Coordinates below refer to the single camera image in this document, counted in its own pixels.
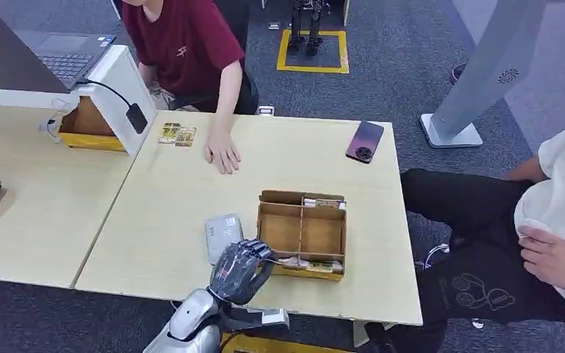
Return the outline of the person's left hand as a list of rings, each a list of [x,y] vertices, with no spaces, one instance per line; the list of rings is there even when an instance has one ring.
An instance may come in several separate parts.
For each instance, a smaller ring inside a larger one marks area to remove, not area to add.
[[[204,155],[221,174],[233,174],[239,169],[241,156],[227,129],[215,128],[208,132]]]

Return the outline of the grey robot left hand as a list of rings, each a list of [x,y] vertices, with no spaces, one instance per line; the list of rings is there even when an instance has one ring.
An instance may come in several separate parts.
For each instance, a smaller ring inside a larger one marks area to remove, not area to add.
[[[245,305],[271,276],[276,261],[261,240],[230,243],[213,266],[207,291],[220,301]]]

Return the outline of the person's hand with watch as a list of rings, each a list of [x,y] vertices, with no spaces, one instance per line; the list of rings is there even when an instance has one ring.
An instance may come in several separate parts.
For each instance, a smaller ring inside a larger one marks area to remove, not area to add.
[[[520,227],[519,234],[525,269],[542,282],[565,290],[565,240],[528,226]]]

